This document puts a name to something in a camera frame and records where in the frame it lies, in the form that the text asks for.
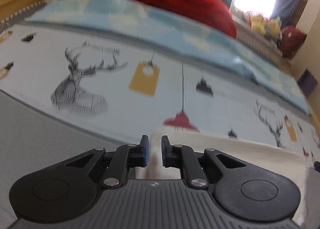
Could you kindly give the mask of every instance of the bed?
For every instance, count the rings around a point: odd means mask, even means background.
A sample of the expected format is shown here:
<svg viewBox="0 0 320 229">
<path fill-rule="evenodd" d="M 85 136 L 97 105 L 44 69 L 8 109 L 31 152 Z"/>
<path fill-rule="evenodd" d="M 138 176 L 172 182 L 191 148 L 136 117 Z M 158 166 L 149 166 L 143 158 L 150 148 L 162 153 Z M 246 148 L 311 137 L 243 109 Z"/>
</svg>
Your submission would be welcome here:
<svg viewBox="0 0 320 229">
<path fill-rule="evenodd" d="M 1 37 L 1 228 L 19 177 L 163 126 L 296 152 L 306 167 L 320 159 L 295 80 L 192 20 L 129 0 L 61 0 Z M 303 223 L 316 225 L 311 213 Z"/>
</svg>

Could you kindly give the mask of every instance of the dark red bag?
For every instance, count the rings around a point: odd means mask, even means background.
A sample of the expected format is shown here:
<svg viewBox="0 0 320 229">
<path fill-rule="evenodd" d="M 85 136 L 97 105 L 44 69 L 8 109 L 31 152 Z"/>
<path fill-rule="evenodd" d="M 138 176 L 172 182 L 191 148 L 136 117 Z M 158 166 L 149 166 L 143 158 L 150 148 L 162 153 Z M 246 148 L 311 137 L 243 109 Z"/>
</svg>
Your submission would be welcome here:
<svg viewBox="0 0 320 229">
<path fill-rule="evenodd" d="M 221 0 L 136 0 L 202 22 L 236 38 L 228 7 Z"/>
<path fill-rule="evenodd" d="M 282 42 L 279 46 L 279 49 L 282 51 L 282 57 L 292 59 L 306 38 L 307 35 L 294 26 L 284 28 Z"/>
</svg>

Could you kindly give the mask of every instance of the white circle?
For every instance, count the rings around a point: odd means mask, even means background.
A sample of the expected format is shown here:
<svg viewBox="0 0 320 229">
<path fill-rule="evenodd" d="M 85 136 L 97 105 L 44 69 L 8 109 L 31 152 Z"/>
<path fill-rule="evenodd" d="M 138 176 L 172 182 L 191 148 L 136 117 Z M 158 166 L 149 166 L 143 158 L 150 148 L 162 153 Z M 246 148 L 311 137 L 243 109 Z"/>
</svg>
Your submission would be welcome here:
<svg viewBox="0 0 320 229">
<path fill-rule="evenodd" d="M 145 66 L 142 69 L 142 72 L 146 75 L 146 76 L 152 76 L 153 75 L 153 68 L 150 66 Z"/>
</svg>

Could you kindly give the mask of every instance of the silver screw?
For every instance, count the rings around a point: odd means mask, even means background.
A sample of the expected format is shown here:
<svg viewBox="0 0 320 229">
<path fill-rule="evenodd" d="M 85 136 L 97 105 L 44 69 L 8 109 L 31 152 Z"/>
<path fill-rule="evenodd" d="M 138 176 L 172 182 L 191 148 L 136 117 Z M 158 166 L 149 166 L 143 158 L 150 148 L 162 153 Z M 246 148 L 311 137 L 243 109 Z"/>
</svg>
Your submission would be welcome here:
<svg viewBox="0 0 320 229">
<path fill-rule="evenodd" d="M 191 184 L 196 186 L 196 187 L 204 187 L 207 185 L 207 181 L 205 181 L 204 179 L 202 178 L 196 178 L 196 179 L 193 179 L 191 181 Z"/>
<path fill-rule="evenodd" d="M 114 177 L 109 177 L 109 178 L 106 178 L 103 183 L 107 186 L 116 186 L 116 185 L 119 185 L 119 180 L 117 180 L 116 178 Z"/>
</svg>

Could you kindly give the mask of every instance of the red cushion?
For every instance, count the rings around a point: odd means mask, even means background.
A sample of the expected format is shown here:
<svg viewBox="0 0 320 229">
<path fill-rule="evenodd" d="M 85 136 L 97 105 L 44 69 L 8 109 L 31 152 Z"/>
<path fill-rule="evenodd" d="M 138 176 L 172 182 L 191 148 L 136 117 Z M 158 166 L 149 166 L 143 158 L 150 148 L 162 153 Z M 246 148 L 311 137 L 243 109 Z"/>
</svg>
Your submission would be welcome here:
<svg viewBox="0 0 320 229">
<path fill-rule="evenodd" d="M 236 38 L 237 30 L 228 7 L 220 0 L 137 0 L 207 24 Z"/>
<path fill-rule="evenodd" d="M 294 26 L 287 26 L 283 30 L 282 42 L 279 46 L 282 51 L 282 57 L 292 59 L 306 38 L 307 35 L 302 31 L 299 31 Z"/>
</svg>

